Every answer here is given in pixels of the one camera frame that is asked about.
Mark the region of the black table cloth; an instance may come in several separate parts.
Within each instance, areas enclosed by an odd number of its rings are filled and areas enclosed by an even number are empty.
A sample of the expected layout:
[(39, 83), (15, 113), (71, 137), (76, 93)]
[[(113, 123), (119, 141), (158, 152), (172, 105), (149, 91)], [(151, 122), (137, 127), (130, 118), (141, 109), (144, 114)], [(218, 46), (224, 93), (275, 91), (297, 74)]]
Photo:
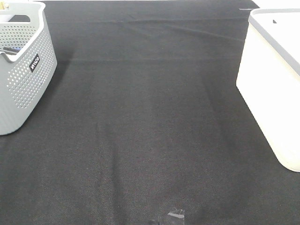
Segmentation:
[(236, 88), (250, 0), (46, 1), (58, 65), (0, 138), (3, 225), (297, 225)]

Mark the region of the clear tape patch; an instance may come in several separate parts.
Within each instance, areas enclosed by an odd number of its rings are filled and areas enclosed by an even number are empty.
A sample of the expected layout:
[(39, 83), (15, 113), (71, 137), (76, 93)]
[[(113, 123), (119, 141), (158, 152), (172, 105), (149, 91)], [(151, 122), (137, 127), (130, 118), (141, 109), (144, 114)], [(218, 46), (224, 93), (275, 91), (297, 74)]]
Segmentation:
[(174, 209), (170, 212), (168, 212), (169, 216), (175, 217), (175, 218), (179, 218), (179, 219), (184, 219), (185, 218), (185, 211), (182, 209)]

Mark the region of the white plastic storage bin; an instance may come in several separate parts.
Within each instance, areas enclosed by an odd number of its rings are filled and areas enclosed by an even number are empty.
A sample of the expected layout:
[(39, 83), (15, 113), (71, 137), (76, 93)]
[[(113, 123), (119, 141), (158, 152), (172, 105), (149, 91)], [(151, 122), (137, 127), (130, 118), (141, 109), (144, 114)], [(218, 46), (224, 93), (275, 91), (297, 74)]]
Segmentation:
[(300, 170), (300, 11), (250, 12), (236, 86), (285, 168)]

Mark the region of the grey perforated laundry basket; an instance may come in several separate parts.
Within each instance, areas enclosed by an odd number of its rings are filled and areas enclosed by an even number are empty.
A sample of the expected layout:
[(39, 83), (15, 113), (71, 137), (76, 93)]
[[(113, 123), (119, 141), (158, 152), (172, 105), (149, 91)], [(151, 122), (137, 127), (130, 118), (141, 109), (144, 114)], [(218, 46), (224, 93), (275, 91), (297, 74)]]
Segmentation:
[(0, 49), (19, 49), (17, 55), (0, 52), (0, 134), (18, 130), (45, 92), (57, 59), (45, 17), (37, 1), (0, 2), (1, 15), (24, 15), (27, 22), (0, 23)]

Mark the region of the dark item inside basket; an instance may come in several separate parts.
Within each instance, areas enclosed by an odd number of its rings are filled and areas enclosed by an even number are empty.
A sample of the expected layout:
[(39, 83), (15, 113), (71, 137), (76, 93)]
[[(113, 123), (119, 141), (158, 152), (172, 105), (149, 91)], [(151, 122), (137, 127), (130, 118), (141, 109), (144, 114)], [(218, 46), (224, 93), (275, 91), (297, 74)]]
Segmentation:
[(17, 55), (19, 53), (19, 49), (14, 49), (14, 48), (10, 48), (10, 47), (3, 47), (0, 50), (1, 52), (5, 52), (8, 55)]

